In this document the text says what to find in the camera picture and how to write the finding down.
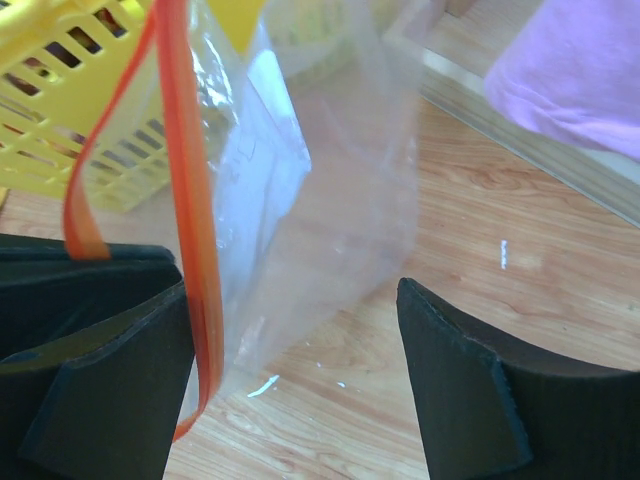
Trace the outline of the clear zip top bag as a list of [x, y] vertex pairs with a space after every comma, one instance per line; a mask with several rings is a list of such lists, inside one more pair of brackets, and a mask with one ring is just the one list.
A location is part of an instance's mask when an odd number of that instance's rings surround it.
[[195, 363], [176, 427], [393, 277], [417, 223], [422, 1], [155, 1], [69, 181], [66, 247], [157, 244]]

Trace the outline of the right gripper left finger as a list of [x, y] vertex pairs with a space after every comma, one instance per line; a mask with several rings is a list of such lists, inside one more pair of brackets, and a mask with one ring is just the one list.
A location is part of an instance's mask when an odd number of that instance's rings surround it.
[[159, 479], [194, 358], [173, 255], [1, 238], [1, 475]]

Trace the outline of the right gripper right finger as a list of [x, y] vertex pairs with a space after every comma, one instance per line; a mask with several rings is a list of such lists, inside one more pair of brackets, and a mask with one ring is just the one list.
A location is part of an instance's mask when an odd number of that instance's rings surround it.
[[639, 375], [551, 352], [410, 278], [399, 330], [433, 479], [635, 479]]

